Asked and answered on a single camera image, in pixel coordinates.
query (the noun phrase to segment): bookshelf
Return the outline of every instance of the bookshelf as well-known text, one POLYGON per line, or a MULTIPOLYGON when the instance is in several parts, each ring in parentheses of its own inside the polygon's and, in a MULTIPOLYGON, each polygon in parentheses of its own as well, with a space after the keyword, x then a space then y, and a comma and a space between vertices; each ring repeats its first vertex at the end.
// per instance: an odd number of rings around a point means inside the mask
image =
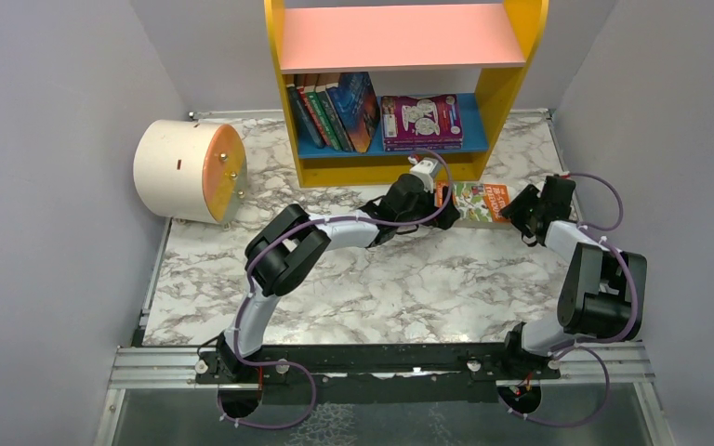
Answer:
POLYGON ((474 94, 458 95, 464 146, 442 151, 456 180, 476 180, 488 162, 543 34, 549 0, 487 5, 284 7, 265 0, 272 63, 301 187, 388 184, 408 172, 408 152, 384 152, 381 131, 368 153, 317 149, 296 129, 283 74, 481 68, 474 94), (370 22, 389 33, 349 33, 370 22), (403 30, 436 29, 447 39, 399 45, 403 30))

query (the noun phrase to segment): pink shelf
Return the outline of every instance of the pink shelf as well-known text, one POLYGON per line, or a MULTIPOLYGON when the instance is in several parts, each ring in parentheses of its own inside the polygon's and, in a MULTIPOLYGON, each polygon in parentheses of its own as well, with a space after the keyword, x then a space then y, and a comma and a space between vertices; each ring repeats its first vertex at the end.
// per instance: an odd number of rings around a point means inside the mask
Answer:
POLYGON ((501 4, 287 9, 281 72, 522 67, 501 4))

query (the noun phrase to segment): yellow bookshelf frame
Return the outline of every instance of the yellow bookshelf frame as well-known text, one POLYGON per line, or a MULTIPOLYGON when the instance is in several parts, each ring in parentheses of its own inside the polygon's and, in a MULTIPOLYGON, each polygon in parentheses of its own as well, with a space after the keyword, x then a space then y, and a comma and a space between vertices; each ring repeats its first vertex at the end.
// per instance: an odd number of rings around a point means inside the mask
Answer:
MULTIPOLYGON (((510 25, 516 34, 525 63, 522 67, 481 69, 478 84, 475 87, 475 98, 480 109, 489 150, 472 153, 445 153, 444 159, 450 164, 456 180, 476 180, 483 173, 546 28, 549 0, 505 0, 503 6, 508 13, 510 25)), ((298 157, 297 129, 294 119, 292 119, 291 104, 286 95, 285 82, 281 72, 285 20, 284 0, 265 0, 264 13, 267 21, 272 65, 283 104, 299 185, 303 188, 311 188, 389 184, 395 181, 400 174, 408 172, 409 163, 406 160, 406 155, 334 156, 304 160, 298 157)))

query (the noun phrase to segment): book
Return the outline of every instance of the book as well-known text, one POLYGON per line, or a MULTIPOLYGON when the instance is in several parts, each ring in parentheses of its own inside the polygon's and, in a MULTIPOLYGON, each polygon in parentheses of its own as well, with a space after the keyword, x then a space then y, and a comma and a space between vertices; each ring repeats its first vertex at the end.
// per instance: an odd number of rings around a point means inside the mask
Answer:
POLYGON ((316 129, 316 124, 313 123, 311 115, 308 113, 308 109, 305 108, 305 104, 302 102, 302 96, 300 96, 297 86, 295 85, 294 75, 285 74, 285 89, 288 94, 288 101, 291 104, 291 114, 294 116, 295 121, 299 124, 297 128, 302 131, 308 132, 311 135, 313 144, 316 147, 324 147, 324 139, 319 135, 316 129))
POLYGON ((385 151, 461 149, 464 142, 456 95, 386 96, 381 100, 385 151))
POLYGON ((299 92, 299 96, 302 98, 302 103, 305 104, 305 110, 308 111, 308 115, 311 117, 311 121, 313 121, 313 125, 316 127, 316 133, 319 134, 319 138, 321 138, 322 141, 324 141, 324 144, 326 144, 324 134, 321 130, 319 130, 319 126, 316 124, 316 120, 314 118, 314 116, 316 116, 316 112, 313 111, 313 104, 311 104, 308 96, 305 95, 305 74, 296 74, 294 76, 294 85, 297 86, 297 92, 299 92))
POLYGON ((346 134, 346 129, 343 128, 343 123, 340 122, 340 117, 335 110, 335 104, 328 93, 328 91, 337 88, 338 77, 339 74, 337 72, 320 74, 319 81, 316 83, 316 96, 319 97, 319 102, 322 104, 324 114, 327 115, 327 121, 332 126, 340 149, 342 151, 353 151, 350 146, 349 135, 346 134))
POLYGON ((379 106, 368 72, 344 72, 337 87, 328 89, 340 122, 349 136, 350 147, 365 153, 377 131, 379 106))
MULTIPOLYGON (((447 181, 437 181, 434 204, 442 207, 443 189, 447 181)), ((453 205, 461 218, 453 225, 460 228, 512 228, 510 220, 499 211, 510 204, 508 186, 478 182, 455 181, 453 205)))
POLYGON ((308 102, 311 104, 311 108, 313 108, 313 122, 316 123, 316 128, 319 129, 319 133, 322 134, 324 144, 339 151, 340 143, 337 142, 332 125, 330 125, 330 121, 324 113, 322 102, 316 95, 316 82, 318 79, 319 74, 305 74, 305 85, 302 87, 302 93, 308 98, 308 102))

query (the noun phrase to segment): gray wall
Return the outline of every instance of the gray wall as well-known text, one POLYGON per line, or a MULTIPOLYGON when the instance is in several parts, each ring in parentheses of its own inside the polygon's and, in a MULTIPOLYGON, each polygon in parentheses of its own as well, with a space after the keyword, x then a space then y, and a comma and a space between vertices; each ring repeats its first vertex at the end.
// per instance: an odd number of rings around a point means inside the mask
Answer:
MULTIPOLYGON (((626 199, 649 261, 643 338, 680 445, 714 444, 714 1, 620 0, 555 115, 573 170, 626 199)), ((615 204, 578 194, 590 219, 615 204)))
MULTIPOLYGON (((130 0, 192 111, 279 109, 259 0, 130 0)), ((496 0, 286 0, 288 7, 496 0)), ((551 0, 546 34, 517 109, 556 108, 615 0, 551 0)), ((377 72, 379 94, 473 91, 478 71, 377 72)))
POLYGON ((181 100, 126 0, 0 1, 0 444, 91 444, 162 222, 132 155, 181 100))

